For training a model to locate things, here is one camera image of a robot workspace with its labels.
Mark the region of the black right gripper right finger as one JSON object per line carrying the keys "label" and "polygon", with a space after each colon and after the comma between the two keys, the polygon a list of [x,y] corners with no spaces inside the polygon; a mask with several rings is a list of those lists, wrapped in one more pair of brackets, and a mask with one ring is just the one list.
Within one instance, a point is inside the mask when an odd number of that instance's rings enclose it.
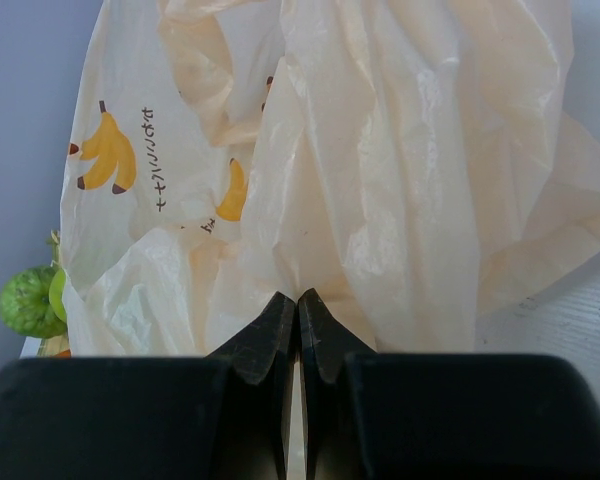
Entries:
{"label": "black right gripper right finger", "polygon": [[310,479],[600,479],[600,407],[568,362],[388,354],[297,304]]}

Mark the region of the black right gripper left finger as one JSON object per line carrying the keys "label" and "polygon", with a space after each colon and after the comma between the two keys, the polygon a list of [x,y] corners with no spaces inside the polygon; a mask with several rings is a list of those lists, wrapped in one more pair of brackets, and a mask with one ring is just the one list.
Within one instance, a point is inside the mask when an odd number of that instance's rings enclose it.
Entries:
{"label": "black right gripper left finger", "polygon": [[283,479],[294,302],[205,357],[29,358],[0,371],[0,479]]}

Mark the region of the green fake guava fruit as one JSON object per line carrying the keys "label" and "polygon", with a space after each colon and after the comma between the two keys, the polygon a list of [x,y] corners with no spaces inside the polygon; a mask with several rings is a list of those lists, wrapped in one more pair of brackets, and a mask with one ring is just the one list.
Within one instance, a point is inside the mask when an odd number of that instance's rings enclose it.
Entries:
{"label": "green fake guava fruit", "polygon": [[14,275],[0,293],[0,317],[16,333],[41,338],[52,323],[48,288],[50,266],[26,269]]}

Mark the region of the translucent banana print plastic bag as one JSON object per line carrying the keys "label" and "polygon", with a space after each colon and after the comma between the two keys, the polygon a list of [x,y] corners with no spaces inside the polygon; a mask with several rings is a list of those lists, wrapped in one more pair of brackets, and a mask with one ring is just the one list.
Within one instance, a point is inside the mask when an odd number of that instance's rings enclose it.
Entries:
{"label": "translucent banana print plastic bag", "polygon": [[82,356],[207,354],[315,289],[383,351],[600,252],[566,1],[106,1],[61,198]]}

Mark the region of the green fake lime fruit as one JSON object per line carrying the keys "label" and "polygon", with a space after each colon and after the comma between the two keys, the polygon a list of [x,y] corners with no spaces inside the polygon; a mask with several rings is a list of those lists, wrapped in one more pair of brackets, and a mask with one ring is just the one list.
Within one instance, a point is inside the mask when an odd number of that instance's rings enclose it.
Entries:
{"label": "green fake lime fruit", "polygon": [[67,322],[67,314],[63,304],[63,292],[66,283],[66,275],[62,268],[59,268],[50,283],[48,298],[54,314],[64,323]]}

